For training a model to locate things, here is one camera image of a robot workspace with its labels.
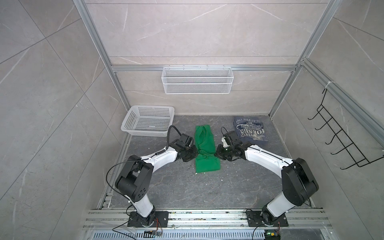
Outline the green tank top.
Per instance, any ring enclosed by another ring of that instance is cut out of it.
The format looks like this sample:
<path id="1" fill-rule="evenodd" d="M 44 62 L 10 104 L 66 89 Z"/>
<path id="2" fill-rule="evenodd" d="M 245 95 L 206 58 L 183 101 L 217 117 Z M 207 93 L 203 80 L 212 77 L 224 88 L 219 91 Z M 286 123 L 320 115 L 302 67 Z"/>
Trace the green tank top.
<path id="1" fill-rule="evenodd" d="M 215 156 L 216 144 L 209 125 L 196 126 L 195 145 L 198 150 L 196 173 L 213 172 L 221 169 L 220 159 Z"/>

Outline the blue-grey tank top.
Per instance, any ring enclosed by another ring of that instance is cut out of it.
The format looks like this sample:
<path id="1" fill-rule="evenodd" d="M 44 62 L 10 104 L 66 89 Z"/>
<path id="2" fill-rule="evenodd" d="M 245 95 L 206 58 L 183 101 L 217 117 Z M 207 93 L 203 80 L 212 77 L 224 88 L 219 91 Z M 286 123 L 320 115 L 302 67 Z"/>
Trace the blue-grey tank top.
<path id="1" fill-rule="evenodd" d="M 264 124 L 257 117 L 235 116 L 234 129 L 239 139 L 243 142 L 258 145 L 268 141 Z"/>

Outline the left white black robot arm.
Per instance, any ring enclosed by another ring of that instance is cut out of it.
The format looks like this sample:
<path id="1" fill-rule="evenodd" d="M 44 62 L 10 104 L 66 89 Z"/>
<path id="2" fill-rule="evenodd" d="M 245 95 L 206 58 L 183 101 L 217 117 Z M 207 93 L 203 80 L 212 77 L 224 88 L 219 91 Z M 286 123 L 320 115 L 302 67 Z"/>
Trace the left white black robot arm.
<path id="1" fill-rule="evenodd" d="M 115 188 L 131 201 L 141 218 L 152 221 L 155 207 L 149 200 L 148 191 L 153 173 L 179 159 L 189 162 L 197 155 L 194 139 L 181 134 L 178 139 L 168 142 L 156 153 L 143 157 L 130 156 L 115 181 Z"/>

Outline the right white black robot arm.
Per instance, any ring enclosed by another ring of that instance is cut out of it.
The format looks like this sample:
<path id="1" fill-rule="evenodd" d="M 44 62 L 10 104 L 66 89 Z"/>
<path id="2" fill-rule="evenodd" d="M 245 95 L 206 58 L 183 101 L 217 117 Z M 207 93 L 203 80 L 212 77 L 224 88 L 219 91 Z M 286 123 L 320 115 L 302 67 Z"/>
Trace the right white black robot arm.
<path id="1" fill-rule="evenodd" d="M 310 197 L 319 190 L 307 162 L 301 158 L 284 158 L 251 143 L 238 139 L 235 131 L 223 134 L 215 156 L 232 162 L 244 159 L 275 173 L 282 180 L 282 192 L 262 208 L 261 218 L 272 224 L 285 212 L 310 202 Z"/>

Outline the white plastic laundry basket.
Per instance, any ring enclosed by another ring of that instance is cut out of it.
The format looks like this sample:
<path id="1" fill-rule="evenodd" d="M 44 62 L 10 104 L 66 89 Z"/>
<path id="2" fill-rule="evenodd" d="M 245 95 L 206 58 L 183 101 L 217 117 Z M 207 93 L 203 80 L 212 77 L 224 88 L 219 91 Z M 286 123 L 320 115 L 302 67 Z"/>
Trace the white plastic laundry basket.
<path id="1" fill-rule="evenodd" d="M 121 130 L 132 136 L 166 137 L 174 115 L 174 107 L 135 105 L 128 110 Z"/>

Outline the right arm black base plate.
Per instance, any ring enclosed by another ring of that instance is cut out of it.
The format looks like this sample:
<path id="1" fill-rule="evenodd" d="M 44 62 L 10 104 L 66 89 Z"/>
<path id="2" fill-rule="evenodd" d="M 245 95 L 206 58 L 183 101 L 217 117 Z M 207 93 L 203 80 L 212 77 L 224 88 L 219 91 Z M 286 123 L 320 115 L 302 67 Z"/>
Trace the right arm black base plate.
<path id="1" fill-rule="evenodd" d="M 285 214 L 279 217 L 273 217 L 263 211 L 246 210 L 246 220 L 249 227 L 265 226 L 265 227 L 288 227 L 288 220 Z"/>

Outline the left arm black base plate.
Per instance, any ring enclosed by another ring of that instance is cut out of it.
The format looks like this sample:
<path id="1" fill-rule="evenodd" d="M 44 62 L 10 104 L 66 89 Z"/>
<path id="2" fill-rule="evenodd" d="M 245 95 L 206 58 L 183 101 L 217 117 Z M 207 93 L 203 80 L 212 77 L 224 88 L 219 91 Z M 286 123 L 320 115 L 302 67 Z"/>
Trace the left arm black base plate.
<path id="1" fill-rule="evenodd" d="M 137 212 L 130 212 L 128 227 L 144 227 L 144 228 L 165 228 L 168 226 L 169 212 L 167 211 L 152 211 L 147 217 L 142 217 Z"/>

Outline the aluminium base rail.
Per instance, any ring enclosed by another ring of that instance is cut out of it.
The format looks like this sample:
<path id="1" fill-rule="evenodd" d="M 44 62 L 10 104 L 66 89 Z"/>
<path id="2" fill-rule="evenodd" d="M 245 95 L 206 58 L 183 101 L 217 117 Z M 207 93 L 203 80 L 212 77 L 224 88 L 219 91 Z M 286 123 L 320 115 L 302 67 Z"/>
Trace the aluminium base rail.
<path id="1" fill-rule="evenodd" d="M 84 240 L 336 240 L 323 209 L 293 209 L 263 225 L 256 210 L 162 210 L 151 227 L 129 220 L 124 209 L 92 210 Z"/>

